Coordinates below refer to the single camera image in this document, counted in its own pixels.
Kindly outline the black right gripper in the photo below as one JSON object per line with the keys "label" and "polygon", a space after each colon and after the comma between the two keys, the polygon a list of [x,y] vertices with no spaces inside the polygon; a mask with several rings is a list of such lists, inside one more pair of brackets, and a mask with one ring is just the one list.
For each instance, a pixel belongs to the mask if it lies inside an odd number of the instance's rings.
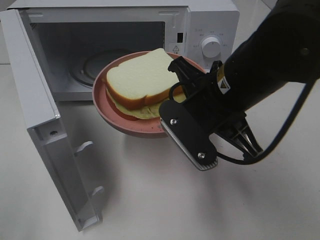
{"label": "black right gripper", "polygon": [[188,120],[207,135],[217,134],[255,158],[263,149],[258,144],[244,112],[288,82],[310,81],[310,43],[244,42],[217,70],[204,73],[184,57],[169,67],[178,77],[169,90],[182,87],[187,98]]}

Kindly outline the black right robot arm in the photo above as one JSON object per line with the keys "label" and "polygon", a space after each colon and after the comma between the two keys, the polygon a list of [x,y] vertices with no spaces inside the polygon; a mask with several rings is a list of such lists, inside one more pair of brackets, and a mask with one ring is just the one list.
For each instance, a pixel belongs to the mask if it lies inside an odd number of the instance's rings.
{"label": "black right robot arm", "polygon": [[[282,140],[320,77],[320,3],[279,0],[257,30],[225,61],[204,73],[183,57],[168,70],[186,99],[172,96],[159,109],[162,126],[197,166],[217,158],[238,165],[264,159]],[[246,110],[289,82],[304,89],[267,149],[256,141]]]}

